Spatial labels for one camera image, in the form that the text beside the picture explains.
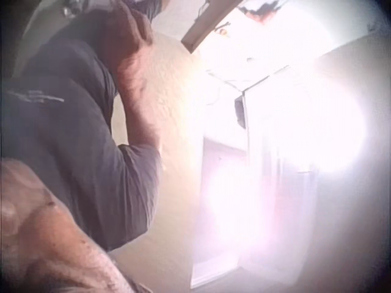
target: person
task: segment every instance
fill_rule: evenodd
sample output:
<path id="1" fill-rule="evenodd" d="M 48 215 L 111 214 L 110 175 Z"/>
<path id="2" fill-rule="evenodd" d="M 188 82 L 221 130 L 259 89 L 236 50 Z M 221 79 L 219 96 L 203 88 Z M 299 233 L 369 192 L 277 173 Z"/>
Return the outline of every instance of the person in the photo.
<path id="1" fill-rule="evenodd" d="M 16 292 L 145 292 L 105 252 L 144 234 L 156 206 L 160 136 L 144 78 L 153 33 L 122 1 L 89 15 L 2 83 L 1 270 Z"/>
<path id="2" fill-rule="evenodd" d="M 110 251 L 148 230 L 161 157 L 144 97 L 150 22 L 121 1 L 99 15 L 104 22 L 90 24 L 99 38 L 71 36 L 76 18 L 20 77 L 2 83 L 1 155 L 31 168 L 83 232 Z M 111 136 L 117 93 L 128 134 L 120 146 Z"/>

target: wall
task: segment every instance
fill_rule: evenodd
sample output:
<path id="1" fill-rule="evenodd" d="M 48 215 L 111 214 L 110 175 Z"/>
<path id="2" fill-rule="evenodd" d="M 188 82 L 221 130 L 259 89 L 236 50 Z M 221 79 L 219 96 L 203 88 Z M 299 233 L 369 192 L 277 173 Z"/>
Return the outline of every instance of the wall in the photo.
<path id="1" fill-rule="evenodd" d="M 373 34 L 321 57 L 318 72 L 348 89 L 364 112 L 358 159 L 322 174 L 315 231 L 298 283 L 264 290 L 262 278 L 234 272 L 195 292 L 361 292 L 389 268 L 391 36 Z"/>
<path id="2" fill-rule="evenodd" d="M 123 271 L 155 293 L 188 292 L 192 272 L 195 212 L 202 163 L 200 62 L 178 40 L 155 35 L 155 53 L 147 78 L 150 115 L 159 121 L 163 141 L 163 177 L 150 231 L 113 253 Z M 126 142 L 119 99 L 112 121 L 117 143 Z"/>

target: fabric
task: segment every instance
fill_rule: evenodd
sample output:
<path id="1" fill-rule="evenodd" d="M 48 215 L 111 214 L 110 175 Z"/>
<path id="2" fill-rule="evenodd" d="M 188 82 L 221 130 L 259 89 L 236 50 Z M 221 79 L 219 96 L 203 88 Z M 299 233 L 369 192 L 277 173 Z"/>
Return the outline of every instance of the fabric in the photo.
<path id="1" fill-rule="evenodd" d="M 147 231 L 160 156 L 147 145 L 113 141 L 116 88 L 86 42 L 49 42 L 1 92 L 2 157 L 30 166 L 105 250 Z"/>

